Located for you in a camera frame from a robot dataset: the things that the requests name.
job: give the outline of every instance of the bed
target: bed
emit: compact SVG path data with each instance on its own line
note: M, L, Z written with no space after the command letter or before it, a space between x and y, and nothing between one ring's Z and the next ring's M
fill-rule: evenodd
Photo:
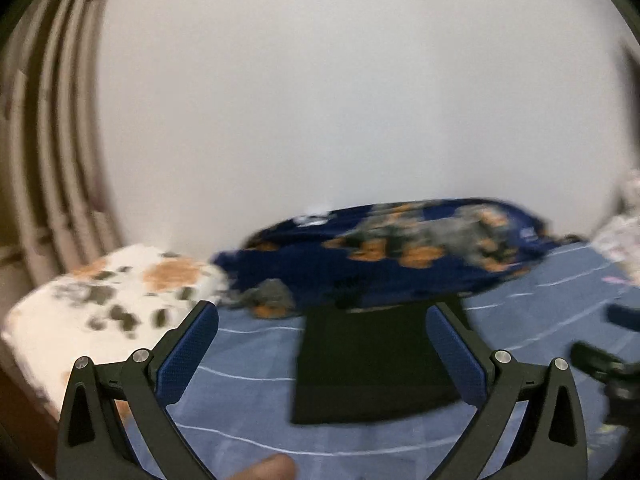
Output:
M640 302L640 291L612 263L585 244L555 250L530 274L466 298L475 327L493 348L523 362L546 364L568 356L585 339L640 358L640 339L604 321L607 303ZM302 318L254 319L245 310L220 310L220 329L182 399L168 411L197 455L226 478L274 452L290 454L299 478L367 480L426 478L449 451L474 413L457 402L402 420L367 425L292 426L289 403ZM626 429L603 424L600 387L575 371L589 447L590 478L616 461ZM514 437L523 403L485 469L499 467ZM141 464L161 476L132 420L130 439Z

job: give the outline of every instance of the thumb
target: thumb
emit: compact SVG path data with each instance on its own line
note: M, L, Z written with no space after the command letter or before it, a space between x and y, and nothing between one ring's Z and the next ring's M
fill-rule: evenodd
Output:
M295 480L296 463L291 457L278 453L236 473L228 480Z

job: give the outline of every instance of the wall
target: wall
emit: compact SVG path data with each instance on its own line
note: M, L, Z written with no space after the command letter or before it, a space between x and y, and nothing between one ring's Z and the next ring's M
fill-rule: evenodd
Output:
M306 210L495 196L590 232L632 163L609 0L108 0L126 239L206 257Z

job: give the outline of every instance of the white floral fabric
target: white floral fabric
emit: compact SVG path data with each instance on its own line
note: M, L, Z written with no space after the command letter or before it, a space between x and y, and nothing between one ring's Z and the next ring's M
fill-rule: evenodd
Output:
M4 319L1 336L57 418L74 361L123 361L153 348L193 306L226 288L215 266L133 245L34 290Z

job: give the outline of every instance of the metal pin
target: metal pin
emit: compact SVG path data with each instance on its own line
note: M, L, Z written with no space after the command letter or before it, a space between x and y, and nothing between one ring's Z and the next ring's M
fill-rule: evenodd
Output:
M511 361L511 354L506 350L498 350L495 353L495 360L499 363L507 364Z
M556 365L556 368L559 368L560 370L566 370L569 367L567 362L561 357L555 359L554 364Z
M84 368L88 364L89 364L89 358L87 356L82 356L82 357L79 357L78 359L76 359L76 362L75 362L74 366L76 368L78 368L78 370L81 370L82 368Z
M136 350L133 352L133 360L137 363L143 363L149 358L149 350L145 348L141 348L140 350Z

